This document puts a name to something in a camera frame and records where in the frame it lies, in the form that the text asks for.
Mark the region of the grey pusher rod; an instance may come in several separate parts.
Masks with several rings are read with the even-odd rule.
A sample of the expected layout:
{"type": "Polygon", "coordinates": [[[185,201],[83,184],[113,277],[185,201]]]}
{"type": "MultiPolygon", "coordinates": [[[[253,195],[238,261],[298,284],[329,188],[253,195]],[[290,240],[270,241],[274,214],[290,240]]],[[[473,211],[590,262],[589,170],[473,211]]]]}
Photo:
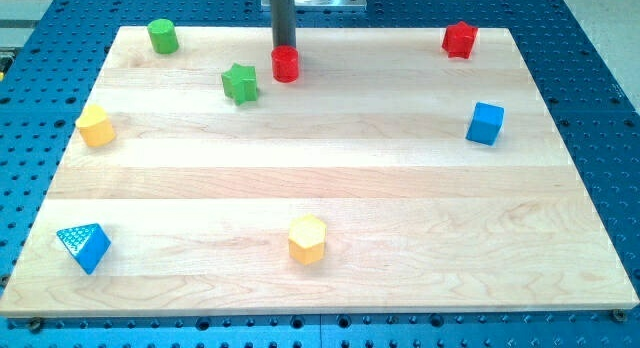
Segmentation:
{"type": "Polygon", "coordinates": [[[296,47],[295,0],[270,0],[273,46],[296,47]]]}

